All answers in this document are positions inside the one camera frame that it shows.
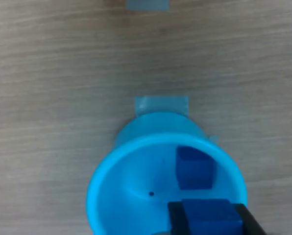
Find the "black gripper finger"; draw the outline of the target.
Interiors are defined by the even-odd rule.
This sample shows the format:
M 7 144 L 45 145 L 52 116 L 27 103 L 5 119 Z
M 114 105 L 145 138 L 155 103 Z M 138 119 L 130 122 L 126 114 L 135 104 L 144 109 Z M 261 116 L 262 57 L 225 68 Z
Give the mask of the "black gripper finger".
M 244 204 L 235 204 L 235 210 L 243 222 L 243 235 L 267 235 Z
M 169 218 L 171 224 L 171 235 L 191 235 L 187 215 L 182 202 L 168 203 Z

